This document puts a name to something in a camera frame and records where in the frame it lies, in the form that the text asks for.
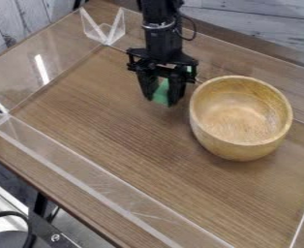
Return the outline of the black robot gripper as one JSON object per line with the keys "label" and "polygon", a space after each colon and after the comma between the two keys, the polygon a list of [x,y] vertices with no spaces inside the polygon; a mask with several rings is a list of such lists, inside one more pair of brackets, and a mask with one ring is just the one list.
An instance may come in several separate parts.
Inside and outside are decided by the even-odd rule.
{"label": "black robot gripper", "polygon": [[169,78],[168,106],[174,106],[185,95],[186,82],[196,82],[197,61],[184,53],[182,22],[172,20],[162,23],[142,22],[146,46],[126,49],[128,70],[137,74],[141,90],[150,101],[158,87],[158,78],[168,78],[170,69],[165,65],[190,67],[192,72]]}

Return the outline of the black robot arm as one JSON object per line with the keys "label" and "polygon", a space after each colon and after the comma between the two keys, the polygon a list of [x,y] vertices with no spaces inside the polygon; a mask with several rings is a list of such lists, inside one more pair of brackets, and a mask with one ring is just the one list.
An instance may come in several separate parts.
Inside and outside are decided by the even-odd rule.
{"label": "black robot arm", "polygon": [[182,19],[184,0],[137,0],[142,12],[142,29],[146,46],[129,47],[128,70],[134,72],[145,98],[150,101],[158,88],[158,79],[168,79],[168,106],[174,106],[185,96],[186,84],[196,82],[197,60],[184,52]]}

